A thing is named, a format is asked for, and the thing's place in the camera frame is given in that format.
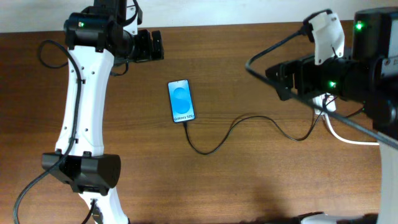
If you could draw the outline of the blue Galaxy smartphone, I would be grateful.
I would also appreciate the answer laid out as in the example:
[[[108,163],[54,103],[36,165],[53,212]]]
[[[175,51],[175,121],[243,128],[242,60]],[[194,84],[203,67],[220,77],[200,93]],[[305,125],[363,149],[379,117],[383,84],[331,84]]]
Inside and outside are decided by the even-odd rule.
[[[192,94],[188,80],[177,80],[167,84],[174,123],[195,119]]]

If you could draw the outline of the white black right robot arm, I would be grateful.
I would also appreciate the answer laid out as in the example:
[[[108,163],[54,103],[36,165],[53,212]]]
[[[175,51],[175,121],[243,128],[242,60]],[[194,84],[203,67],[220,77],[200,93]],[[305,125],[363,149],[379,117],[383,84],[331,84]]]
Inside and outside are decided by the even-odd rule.
[[[266,77],[309,102],[329,93],[361,103],[381,135],[381,207],[375,217],[355,222],[397,223],[397,8],[380,7],[354,15],[353,46],[345,48],[339,17],[330,9],[303,21],[315,44],[312,55],[274,65]]]

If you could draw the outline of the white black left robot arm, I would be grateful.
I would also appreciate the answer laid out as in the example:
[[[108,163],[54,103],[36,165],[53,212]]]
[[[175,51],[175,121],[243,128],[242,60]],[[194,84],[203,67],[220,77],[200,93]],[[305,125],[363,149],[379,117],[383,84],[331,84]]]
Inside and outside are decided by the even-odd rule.
[[[96,223],[128,223],[117,193],[121,159],[106,154],[103,113],[113,68],[164,58],[159,31],[140,30],[137,1],[95,1],[65,21],[68,90],[55,150],[42,156],[43,169],[71,187]]]

